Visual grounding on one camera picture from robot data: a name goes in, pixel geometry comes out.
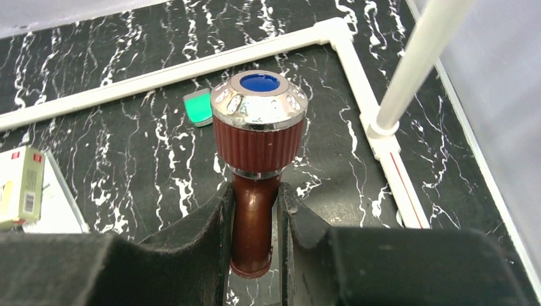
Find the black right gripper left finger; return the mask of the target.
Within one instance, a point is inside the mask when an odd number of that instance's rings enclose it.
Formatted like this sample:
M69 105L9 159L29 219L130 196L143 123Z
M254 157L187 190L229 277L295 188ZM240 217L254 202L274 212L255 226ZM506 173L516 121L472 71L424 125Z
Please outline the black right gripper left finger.
M233 190L139 243L118 235L1 235L2 305L223 305Z

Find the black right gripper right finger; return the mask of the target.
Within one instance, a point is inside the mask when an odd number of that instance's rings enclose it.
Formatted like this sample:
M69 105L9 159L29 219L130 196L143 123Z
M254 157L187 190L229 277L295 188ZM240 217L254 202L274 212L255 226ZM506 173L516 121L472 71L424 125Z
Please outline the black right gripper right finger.
M277 197L282 305L527 305L482 233L331 226L291 185Z

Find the dark red water faucet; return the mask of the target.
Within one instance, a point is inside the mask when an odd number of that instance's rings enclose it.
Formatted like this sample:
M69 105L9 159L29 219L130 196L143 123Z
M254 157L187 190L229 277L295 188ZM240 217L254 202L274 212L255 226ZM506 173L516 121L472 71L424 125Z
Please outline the dark red water faucet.
M230 267L239 277L261 277L271 266L272 207L307 109L304 91L271 71L243 71L211 91L217 153L232 172Z

